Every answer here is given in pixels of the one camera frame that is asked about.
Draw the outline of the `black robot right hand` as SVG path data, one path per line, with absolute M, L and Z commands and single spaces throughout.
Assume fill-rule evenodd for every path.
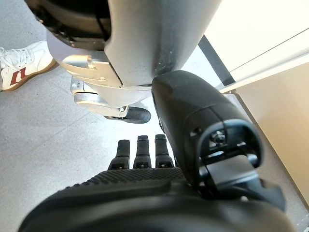
M 260 178 L 263 144 L 255 126 L 200 77 L 173 71 L 152 82 L 163 131 L 129 141 L 108 170 L 37 205 L 21 232 L 292 232 L 278 185 Z

